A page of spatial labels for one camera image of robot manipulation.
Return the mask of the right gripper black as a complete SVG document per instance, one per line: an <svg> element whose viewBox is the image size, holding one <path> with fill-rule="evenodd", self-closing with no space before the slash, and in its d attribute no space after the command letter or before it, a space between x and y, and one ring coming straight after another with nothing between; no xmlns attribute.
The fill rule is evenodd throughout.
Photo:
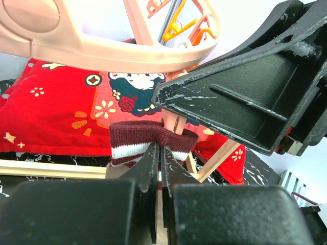
<svg viewBox="0 0 327 245"><path fill-rule="evenodd" d="M318 145L326 137L326 76L320 78L313 95L297 124L275 149L276 153L301 156L307 147Z"/></svg>

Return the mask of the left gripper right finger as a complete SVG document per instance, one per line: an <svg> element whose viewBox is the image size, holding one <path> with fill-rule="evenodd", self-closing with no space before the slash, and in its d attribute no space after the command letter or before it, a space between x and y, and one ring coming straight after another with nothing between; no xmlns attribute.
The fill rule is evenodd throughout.
<svg viewBox="0 0 327 245"><path fill-rule="evenodd" d="M182 167L168 146L161 149L163 221L166 228L201 229L200 183Z"/></svg>

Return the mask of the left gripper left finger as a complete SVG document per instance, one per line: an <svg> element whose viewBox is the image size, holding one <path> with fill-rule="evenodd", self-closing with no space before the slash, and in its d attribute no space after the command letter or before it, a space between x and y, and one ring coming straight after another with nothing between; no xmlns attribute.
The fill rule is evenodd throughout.
<svg viewBox="0 0 327 245"><path fill-rule="evenodd" d="M121 176L129 191L125 244L156 244L159 145L151 143L141 159Z"/></svg>

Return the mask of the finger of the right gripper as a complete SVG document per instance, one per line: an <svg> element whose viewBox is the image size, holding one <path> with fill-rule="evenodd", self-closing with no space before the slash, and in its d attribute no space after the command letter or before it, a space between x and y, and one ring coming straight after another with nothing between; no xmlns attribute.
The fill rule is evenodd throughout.
<svg viewBox="0 0 327 245"><path fill-rule="evenodd" d="M208 61L194 71L224 71L279 54L299 63L315 62L322 47L311 40L326 25L326 1L277 4L267 19L246 41L227 54Z"/></svg>
<svg viewBox="0 0 327 245"><path fill-rule="evenodd" d="M271 155L326 76L326 48L315 62L281 53L224 71L193 71L158 85L155 105Z"/></svg>

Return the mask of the beige sock maroon striped cuff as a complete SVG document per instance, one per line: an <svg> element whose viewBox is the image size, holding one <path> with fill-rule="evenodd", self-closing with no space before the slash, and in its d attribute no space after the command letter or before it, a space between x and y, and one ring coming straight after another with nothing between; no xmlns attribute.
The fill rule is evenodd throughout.
<svg viewBox="0 0 327 245"><path fill-rule="evenodd" d="M106 167L106 178L115 178L114 168L125 173L133 167L152 143L168 146L181 165L198 141L198 135L184 129L181 135L164 128L163 123L151 120L115 122L109 126L111 161Z"/></svg>

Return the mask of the pink clip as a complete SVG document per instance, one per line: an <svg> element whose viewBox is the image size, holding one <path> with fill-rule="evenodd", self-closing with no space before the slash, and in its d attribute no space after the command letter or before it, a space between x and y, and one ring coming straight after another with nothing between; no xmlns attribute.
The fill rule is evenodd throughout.
<svg viewBox="0 0 327 245"><path fill-rule="evenodd" d="M188 72L184 69L181 71L169 72L166 74L166 82L186 75ZM174 114L166 109L161 110L161 122L165 129L172 131L177 135L182 135L184 131L184 126L186 124L186 118L180 115Z"/></svg>

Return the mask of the pink round clip hanger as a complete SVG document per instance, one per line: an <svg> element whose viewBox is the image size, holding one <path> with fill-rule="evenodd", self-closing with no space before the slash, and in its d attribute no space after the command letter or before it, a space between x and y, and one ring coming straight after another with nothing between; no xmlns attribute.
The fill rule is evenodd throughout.
<svg viewBox="0 0 327 245"><path fill-rule="evenodd" d="M1 1L1 52L81 69L157 73L194 66L218 43L220 23L209 1L195 1L202 15L184 40L186 48L160 44L139 1L124 5L136 44L84 34L67 1Z"/></svg>

